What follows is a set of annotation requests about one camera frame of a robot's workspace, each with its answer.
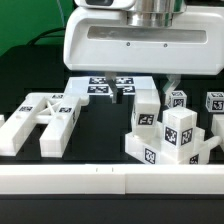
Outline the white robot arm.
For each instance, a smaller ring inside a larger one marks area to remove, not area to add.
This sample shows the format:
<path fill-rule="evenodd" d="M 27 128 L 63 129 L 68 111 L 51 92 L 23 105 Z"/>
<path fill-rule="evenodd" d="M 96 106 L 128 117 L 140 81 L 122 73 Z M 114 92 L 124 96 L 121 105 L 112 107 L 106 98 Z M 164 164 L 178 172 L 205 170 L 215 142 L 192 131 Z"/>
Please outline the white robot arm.
<path fill-rule="evenodd" d="M 119 72 L 216 75 L 224 69 L 224 7 L 185 0 L 74 0 L 63 60 L 71 70 L 102 71 L 116 101 Z"/>

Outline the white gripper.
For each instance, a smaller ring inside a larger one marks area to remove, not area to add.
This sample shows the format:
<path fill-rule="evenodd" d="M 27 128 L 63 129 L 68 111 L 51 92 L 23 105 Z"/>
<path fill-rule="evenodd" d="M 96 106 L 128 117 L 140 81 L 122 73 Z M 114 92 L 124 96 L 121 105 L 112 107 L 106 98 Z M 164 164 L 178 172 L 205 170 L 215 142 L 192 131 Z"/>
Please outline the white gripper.
<path fill-rule="evenodd" d="M 79 7 L 67 23 L 63 60 L 71 70 L 109 71 L 113 103 L 116 72 L 167 74 L 167 104 L 180 74 L 216 75 L 224 69 L 224 7 L 189 7 L 168 28 L 133 27 L 124 11 Z"/>

